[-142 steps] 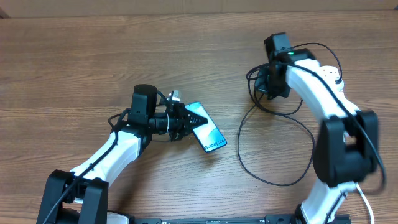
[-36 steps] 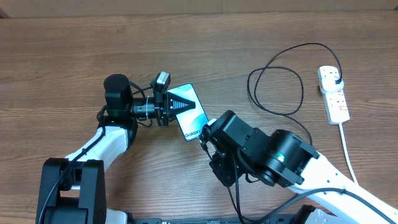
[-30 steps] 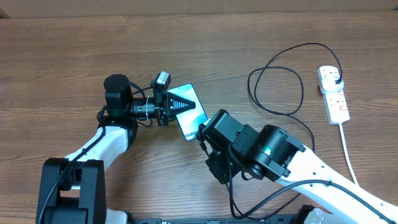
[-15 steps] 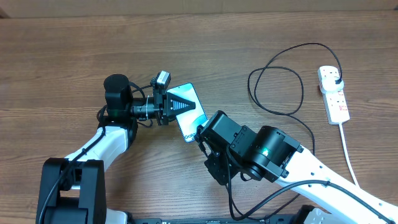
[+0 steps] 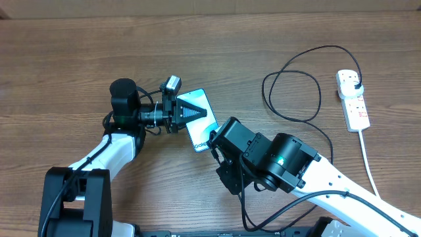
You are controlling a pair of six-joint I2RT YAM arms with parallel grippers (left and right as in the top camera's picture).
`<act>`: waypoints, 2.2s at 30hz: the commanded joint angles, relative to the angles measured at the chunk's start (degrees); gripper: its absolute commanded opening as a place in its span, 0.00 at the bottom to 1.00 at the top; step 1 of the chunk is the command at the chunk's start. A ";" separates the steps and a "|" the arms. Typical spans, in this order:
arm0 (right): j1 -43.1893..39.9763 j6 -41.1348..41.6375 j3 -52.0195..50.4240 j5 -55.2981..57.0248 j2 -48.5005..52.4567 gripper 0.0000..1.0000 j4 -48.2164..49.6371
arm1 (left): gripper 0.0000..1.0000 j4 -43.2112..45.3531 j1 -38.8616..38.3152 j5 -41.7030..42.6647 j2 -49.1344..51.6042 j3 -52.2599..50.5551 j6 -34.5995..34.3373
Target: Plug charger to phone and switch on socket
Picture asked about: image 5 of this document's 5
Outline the blue smartphone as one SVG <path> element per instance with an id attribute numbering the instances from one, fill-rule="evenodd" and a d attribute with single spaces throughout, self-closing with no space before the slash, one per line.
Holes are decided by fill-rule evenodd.
<path id="1" fill-rule="evenodd" d="M 200 88 L 186 92 L 178 95 L 177 98 L 207 111 L 205 117 L 186 124 L 194 151 L 202 152 L 207 150 L 209 148 L 207 142 L 210 132 L 218 128 L 218 123 L 204 89 Z"/>

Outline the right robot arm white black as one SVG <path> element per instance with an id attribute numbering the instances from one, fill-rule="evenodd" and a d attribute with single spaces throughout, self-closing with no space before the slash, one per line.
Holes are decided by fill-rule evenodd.
<path id="1" fill-rule="evenodd" d="M 297 196 L 253 230 L 309 201 L 365 236 L 420 235 L 420 218 L 365 190 L 295 136 L 279 133 L 269 140 L 230 117 L 210 133 L 208 145 L 215 159 L 224 158 L 216 171 L 231 194 L 236 196 L 255 183 L 268 191 L 283 190 Z"/>

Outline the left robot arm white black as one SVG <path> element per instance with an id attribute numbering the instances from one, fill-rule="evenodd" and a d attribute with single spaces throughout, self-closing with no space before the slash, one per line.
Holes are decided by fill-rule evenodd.
<path id="1" fill-rule="evenodd" d="M 152 128 L 189 132 L 193 148 L 202 150 L 204 133 L 214 122 L 203 89 L 179 94 L 181 79 L 170 76 L 161 84 L 161 102 L 142 104 L 151 94 L 129 78 L 110 86 L 112 111 L 103 119 L 101 143 L 68 167 L 52 167 L 46 175 L 39 216 L 39 236 L 141 236 L 135 224 L 112 215 L 111 182 L 143 149 Z"/>

